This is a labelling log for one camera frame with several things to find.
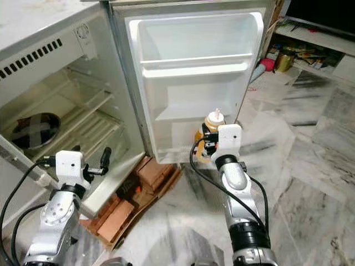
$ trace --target television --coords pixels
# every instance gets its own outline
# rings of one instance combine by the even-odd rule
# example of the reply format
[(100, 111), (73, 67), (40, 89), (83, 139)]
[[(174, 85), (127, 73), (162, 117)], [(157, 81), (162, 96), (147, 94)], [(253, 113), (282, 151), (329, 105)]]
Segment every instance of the television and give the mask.
[(286, 18), (327, 31), (355, 37), (355, 12), (352, 1), (291, 0)]

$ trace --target bottle cap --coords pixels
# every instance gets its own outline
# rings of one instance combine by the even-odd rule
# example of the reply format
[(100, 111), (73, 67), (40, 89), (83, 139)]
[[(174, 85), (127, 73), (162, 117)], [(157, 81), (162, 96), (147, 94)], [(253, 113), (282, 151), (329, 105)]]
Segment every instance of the bottle cap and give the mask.
[(211, 125), (214, 126), (219, 126), (224, 124), (224, 116), (218, 108), (216, 108), (215, 111), (209, 113), (207, 120)]

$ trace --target plastic bottle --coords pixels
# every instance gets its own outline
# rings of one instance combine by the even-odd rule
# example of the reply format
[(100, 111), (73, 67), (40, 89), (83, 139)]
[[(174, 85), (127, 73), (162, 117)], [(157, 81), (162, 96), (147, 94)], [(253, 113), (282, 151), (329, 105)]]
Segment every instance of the plastic bottle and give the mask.
[[(210, 132), (217, 132), (218, 126), (224, 125), (224, 116), (220, 112), (218, 108), (215, 111), (209, 113), (209, 115), (205, 118), (205, 125), (208, 127)], [(199, 140), (204, 136), (202, 126), (195, 134), (195, 141)], [(199, 162), (209, 163), (211, 160), (203, 156), (203, 151), (205, 148), (205, 142), (201, 141), (197, 147), (196, 157)]]

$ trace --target marble floor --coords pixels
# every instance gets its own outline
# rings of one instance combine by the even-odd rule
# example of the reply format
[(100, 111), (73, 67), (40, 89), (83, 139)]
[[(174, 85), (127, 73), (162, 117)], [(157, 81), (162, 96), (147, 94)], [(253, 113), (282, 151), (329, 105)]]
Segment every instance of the marble floor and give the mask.
[[(279, 265), (355, 265), (355, 88), (296, 69), (264, 73), (250, 84), (238, 121), (241, 159), (270, 202)], [(81, 231), (67, 264), (124, 257), (134, 266), (184, 266), (197, 258), (231, 266), (221, 195), (182, 167), (175, 188), (118, 249), (104, 250)], [(253, 194), (262, 210), (260, 192)]]

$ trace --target vent slots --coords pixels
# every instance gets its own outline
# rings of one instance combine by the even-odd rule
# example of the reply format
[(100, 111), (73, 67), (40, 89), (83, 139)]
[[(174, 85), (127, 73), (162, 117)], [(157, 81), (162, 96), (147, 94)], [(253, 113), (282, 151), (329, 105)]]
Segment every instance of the vent slots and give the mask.
[(7, 76), (10, 76), (12, 73), (17, 72), (22, 69), (26, 65), (38, 60), (40, 57), (44, 57), (46, 54), (58, 49), (63, 46), (63, 43), (60, 39), (54, 40), (50, 43), (47, 43), (42, 48), (38, 48), (37, 50), (24, 55), (20, 59), (10, 63), (10, 65), (5, 66), (3, 69), (0, 69), (0, 77), (5, 79)]

